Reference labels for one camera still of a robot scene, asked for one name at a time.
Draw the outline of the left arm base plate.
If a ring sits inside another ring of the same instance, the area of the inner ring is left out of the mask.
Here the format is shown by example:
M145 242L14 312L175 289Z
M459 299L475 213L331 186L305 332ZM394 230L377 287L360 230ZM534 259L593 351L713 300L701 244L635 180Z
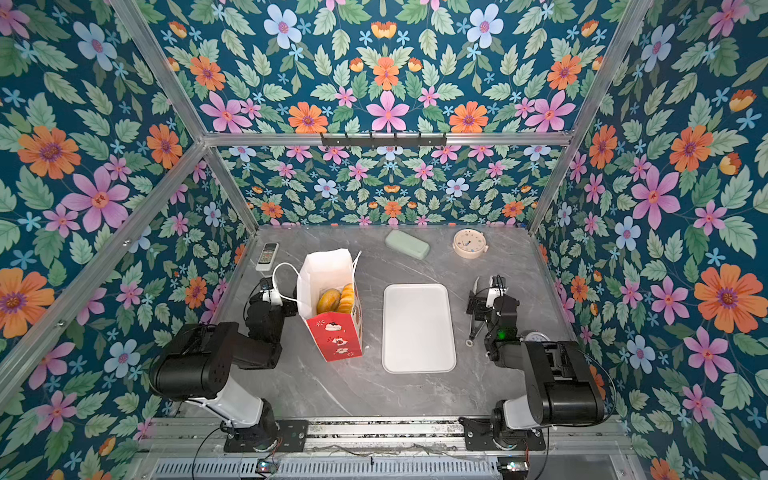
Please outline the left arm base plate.
M296 453L308 438L306 420L265 420L248 428L225 428L226 453Z

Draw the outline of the white red paper bag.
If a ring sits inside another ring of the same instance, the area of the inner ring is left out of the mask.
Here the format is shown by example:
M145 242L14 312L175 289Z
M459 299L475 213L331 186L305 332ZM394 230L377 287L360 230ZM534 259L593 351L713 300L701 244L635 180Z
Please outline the white red paper bag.
M286 292L273 276L274 286L284 298L297 302L298 315L306 325L323 359L327 362L346 360L363 355L362 304L360 302L355 273L359 257L348 249L316 251L308 254L300 268L288 262L275 266L288 267L297 274L295 291ZM354 285L356 301L351 314L338 312L316 313L316 304L323 292L345 285Z

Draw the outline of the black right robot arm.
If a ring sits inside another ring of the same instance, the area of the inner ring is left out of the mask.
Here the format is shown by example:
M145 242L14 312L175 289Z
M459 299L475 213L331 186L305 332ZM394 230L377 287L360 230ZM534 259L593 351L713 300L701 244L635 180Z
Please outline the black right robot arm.
M520 302L507 293L506 279L493 276L487 287L470 290L466 313L471 328L466 345L483 337L486 357L502 369L518 370L522 395L496 403L487 419L461 417L469 451L542 450L546 427L593 427L606 419L601 388L586 355L573 341L553 341L518 329Z

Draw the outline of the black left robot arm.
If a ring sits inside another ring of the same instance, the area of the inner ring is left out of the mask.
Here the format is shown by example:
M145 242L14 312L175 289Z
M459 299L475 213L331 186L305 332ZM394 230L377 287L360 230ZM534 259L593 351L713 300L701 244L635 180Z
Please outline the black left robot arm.
M151 390L218 417L227 452L276 450L282 435L271 404L240 385L231 370L276 368L285 320L297 313L295 299L281 294L271 277L261 279L244 307L248 332L236 322L182 327L152 367Z

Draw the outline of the round fake bagel bread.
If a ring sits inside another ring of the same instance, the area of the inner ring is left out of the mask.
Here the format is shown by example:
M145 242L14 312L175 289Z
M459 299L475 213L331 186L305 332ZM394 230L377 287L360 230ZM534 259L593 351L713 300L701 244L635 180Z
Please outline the round fake bagel bread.
M335 312L341 301L341 292L337 289L328 289L321 294L316 304L316 313L323 314Z

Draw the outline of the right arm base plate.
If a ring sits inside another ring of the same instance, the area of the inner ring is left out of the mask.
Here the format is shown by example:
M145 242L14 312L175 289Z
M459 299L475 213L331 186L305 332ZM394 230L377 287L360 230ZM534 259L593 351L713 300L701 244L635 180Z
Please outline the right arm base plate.
M547 449L541 430L511 430L501 420L459 417L468 451L534 451Z

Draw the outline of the long twisted fake bread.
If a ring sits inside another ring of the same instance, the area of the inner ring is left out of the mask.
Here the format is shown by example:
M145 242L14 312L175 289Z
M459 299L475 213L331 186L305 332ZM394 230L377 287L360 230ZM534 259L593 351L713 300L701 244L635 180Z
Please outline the long twisted fake bread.
M351 314L355 306L355 301L356 301L356 295L355 295L354 285L352 283L349 283L345 285L341 291L336 312L342 313L342 314Z

